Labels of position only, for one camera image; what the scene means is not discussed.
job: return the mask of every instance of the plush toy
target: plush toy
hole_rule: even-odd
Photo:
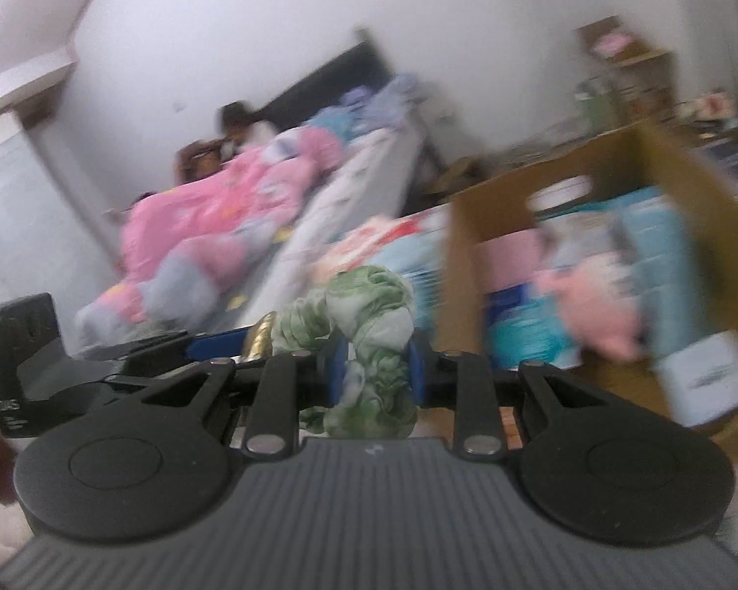
[[[535,285],[555,296],[558,315],[580,346],[618,362],[642,357],[640,300],[618,252],[587,257],[569,270],[541,270]]]

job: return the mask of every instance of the headboard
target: headboard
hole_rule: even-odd
[[[359,43],[321,66],[297,84],[268,102],[257,114],[280,131],[301,125],[321,108],[339,102],[356,86],[374,92],[391,81],[394,74],[384,61],[367,29],[358,29]]]

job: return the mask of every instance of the green fabric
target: green fabric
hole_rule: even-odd
[[[410,284],[375,265],[339,273],[282,311],[274,352],[319,350],[334,328],[352,342],[339,403],[301,412],[301,427],[331,437],[407,437],[416,411],[402,354],[413,332]]]

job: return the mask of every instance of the ribbed panel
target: ribbed panel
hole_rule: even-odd
[[[2,569],[10,590],[738,590],[707,538],[630,550],[541,518],[498,467],[440,441],[310,440],[248,469],[214,514],[149,544],[34,540]]]

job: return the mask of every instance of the metal screw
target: metal screw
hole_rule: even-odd
[[[470,455],[494,455],[503,447],[503,442],[490,435],[471,435],[464,443]]]
[[[275,455],[284,450],[286,442],[279,435],[255,435],[246,447],[256,455]]]

